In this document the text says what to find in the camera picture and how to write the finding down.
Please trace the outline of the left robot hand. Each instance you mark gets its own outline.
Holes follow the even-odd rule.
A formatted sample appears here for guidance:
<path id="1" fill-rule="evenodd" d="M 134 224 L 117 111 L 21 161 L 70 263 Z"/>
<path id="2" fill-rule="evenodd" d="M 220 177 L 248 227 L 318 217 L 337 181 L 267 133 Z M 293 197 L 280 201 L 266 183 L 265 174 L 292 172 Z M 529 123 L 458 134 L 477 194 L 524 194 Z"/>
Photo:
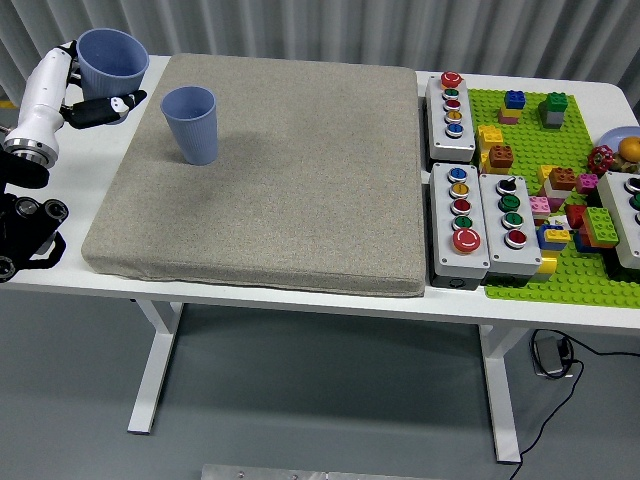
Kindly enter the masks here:
<path id="1" fill-rule="evenodd" d="M 135 90 L 66 106 L 66 90 L 76 59 L 76 43 L 72 41 L 53 48 L 39 62 L 27 80 L 18 124 L 6 135 L 5 150 L 53 154 L 58 148 L 55 133 L 64 123 L 76 129 L 108 124 L 124 118 L 146 98 L 145 91 Z"/>

